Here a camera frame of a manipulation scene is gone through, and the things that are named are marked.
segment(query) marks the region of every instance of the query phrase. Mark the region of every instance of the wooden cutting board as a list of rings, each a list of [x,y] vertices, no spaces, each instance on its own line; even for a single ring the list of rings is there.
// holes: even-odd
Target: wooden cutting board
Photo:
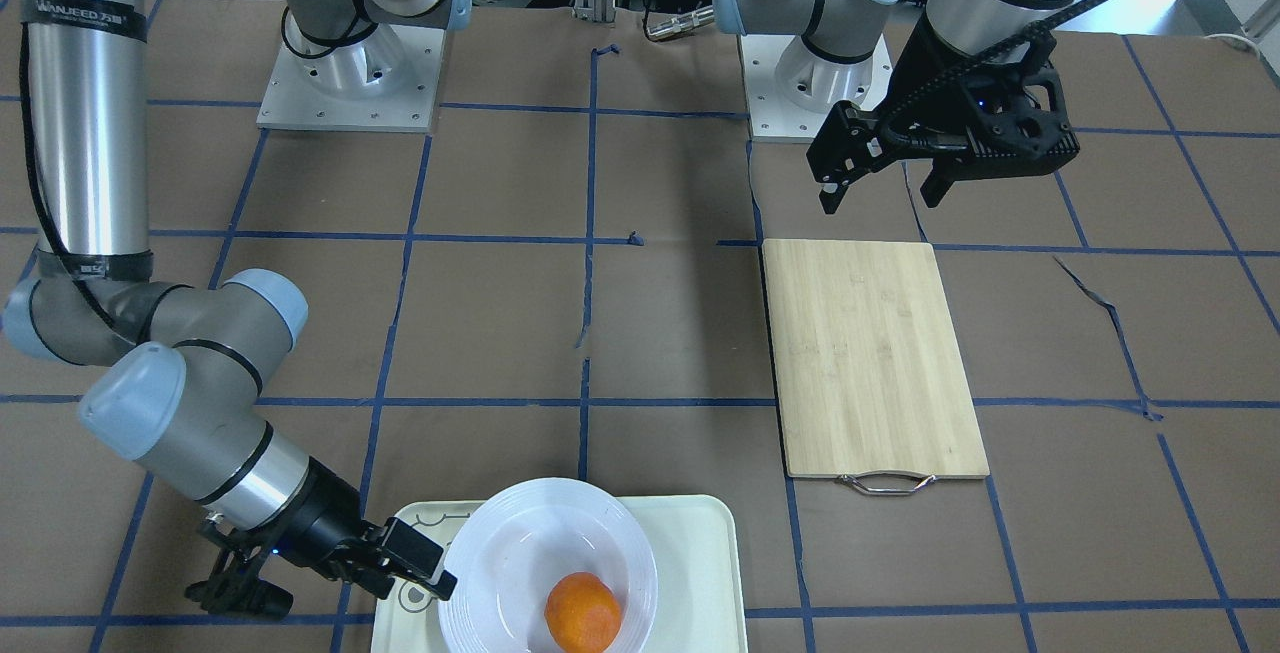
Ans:
[[[933,247],[765,239],[794,476],[989,474]]]

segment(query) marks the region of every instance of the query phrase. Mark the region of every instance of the robotic arm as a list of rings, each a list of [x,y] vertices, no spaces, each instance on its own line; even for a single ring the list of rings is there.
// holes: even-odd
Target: robotic arm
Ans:
[[[320,20],[324,1],[334,0],[298,0],[298,10]],[[447,0],[356,1],[352,27],[429,26],[452,13]],[[81,421],[210,511],[202,534],[221,553],[187,590],[206,611],[283,617],[292,594],[259,576],[271,554],[380,598],[398,576],[447,599],[457,581],[439,545],[396,519],[365,521],[352,485],[252,410],[306,321],[300,289],[265,270],[219,289],[150,280],[142,3],[24,0],[19,78],[40,268],[9,297],[5,334],[31,356],[111,366],[84,394]]]
[[[886,99],[829,111],[808,151],[823,210],[861,175],[932,157],[920,188],[936,207],[957,181],[1047,175],[1080,146],[1068,119],[1050,33],[1107,0],[929,0]]]

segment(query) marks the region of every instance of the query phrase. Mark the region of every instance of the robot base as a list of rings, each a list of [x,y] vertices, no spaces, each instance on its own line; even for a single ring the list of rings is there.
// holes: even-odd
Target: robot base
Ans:
[[[375,99],[335,99],[307,79],[306,70],[280,46],[262,93],[257,125],[283,131],[375,131],[430,133],[444,61],[444,32],[393,27],[413,68],[416,85]]]
[[[791,102],[778,88],[778,61],[795,35],[740,35],[742,79],[746,83],[746,109],[751,115],[751,140],[778,143],[808,143],[822,128],[827,111],[810,111]],[[874,109],[888,91],[892,73],[884,37],[872,54],[873,78],[859,106]]]

